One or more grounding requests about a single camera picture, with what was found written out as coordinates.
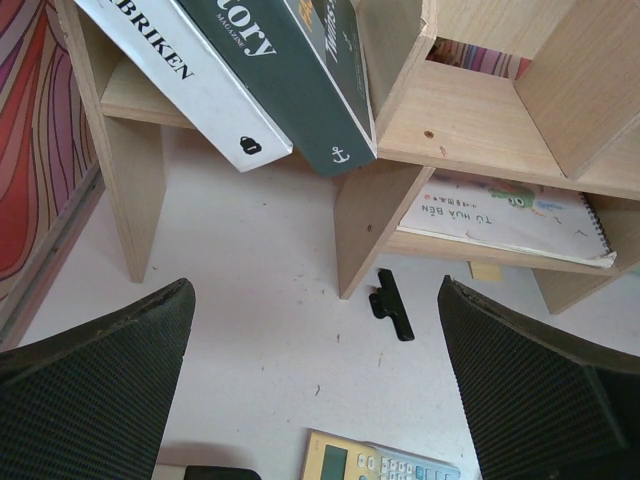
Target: yellow calculator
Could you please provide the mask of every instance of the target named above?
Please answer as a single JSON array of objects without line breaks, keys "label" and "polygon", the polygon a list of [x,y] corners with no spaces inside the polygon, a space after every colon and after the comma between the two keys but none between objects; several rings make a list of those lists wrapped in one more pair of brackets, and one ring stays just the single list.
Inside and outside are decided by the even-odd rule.
[{"label": "yellow calculator", "polygon": [[443,462],[311,431],[302,480],[460,480]]}]

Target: spiral notebook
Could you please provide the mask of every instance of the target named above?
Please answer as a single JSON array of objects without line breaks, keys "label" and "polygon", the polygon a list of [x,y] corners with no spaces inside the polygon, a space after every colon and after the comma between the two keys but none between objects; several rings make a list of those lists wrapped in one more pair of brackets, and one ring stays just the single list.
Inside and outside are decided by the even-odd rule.
[{"label": "spiral notebook", "polygon": [[398,230],[599,268],[616,258],[581,193],[464,173],[435,173]]}]

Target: anchor icon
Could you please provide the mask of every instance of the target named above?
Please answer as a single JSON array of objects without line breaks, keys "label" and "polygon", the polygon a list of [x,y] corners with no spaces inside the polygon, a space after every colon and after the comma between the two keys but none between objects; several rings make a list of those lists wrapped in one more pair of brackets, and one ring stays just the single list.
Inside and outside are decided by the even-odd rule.
[{"label": "anchor icon", "polygon": [[342,156],[343,153],[344,153],[344,150],[340,150],[338,147],[333,147],[333,155],[338,156],[338,158],[333,159],[333,163],[344,163],[351,158],[351,155],[348,155],[348,154],[346,157],[343,157]]}]

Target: black object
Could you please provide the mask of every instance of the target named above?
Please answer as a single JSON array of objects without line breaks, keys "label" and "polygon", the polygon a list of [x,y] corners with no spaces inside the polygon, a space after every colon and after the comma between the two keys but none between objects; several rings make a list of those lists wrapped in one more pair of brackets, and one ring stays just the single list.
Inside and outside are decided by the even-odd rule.
[{"label": "black object", "polygon": [[262,151],[262,145],[250,137],[242,137],[240,139],[240,146],[247,155],[255,155]]},{"label": "black object", "polygon": [[184,480],[260,480],[260,476],[238,468],[189,466]]},{"label": "black object", "polygon": [[182,279],[1,354],[0,478],[151,478],[194,308]]},{"label": "black object", "polygon": [[396,286],[391,270],[381,268],[378,278],[382,288],[377,288],[376,293],[369,295],[369,303],[376,318],[391,317],[396,335],[401,342],[415,340],[415,335],[409,323],[409,317],[404,309],[400,292]]},{"label": "black object", "polygon": [[482,478],[640,478],[640,358],[446,277],[440,319]]}]

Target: white book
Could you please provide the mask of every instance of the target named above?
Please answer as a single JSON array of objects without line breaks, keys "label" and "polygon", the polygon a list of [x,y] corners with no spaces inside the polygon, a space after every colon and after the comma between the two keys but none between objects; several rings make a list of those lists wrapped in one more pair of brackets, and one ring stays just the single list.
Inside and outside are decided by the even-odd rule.
[{"label": "white book", "polygon": [[75,0],[241,172],[293,145],[173,0]]},{"label": "white book", "polygon": [[600,268],[616,258],[581,193],[464,173],[435,173],[398,230]]}]

